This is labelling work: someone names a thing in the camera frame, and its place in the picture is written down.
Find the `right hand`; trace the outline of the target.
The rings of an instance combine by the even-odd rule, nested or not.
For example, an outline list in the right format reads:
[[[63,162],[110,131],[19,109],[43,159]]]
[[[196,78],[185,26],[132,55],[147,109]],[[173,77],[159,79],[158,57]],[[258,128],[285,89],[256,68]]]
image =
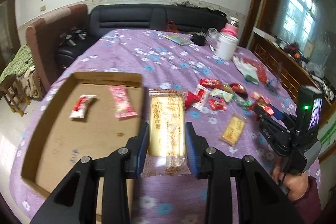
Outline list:
[[[272,179],[278,184],[281,181],[288,188],[288,198],[291,201],[297,201],[306,193],[308,183],[308,172],[299,175],[285,174],[281,171],[282,162],[278,162],[273,169]]]

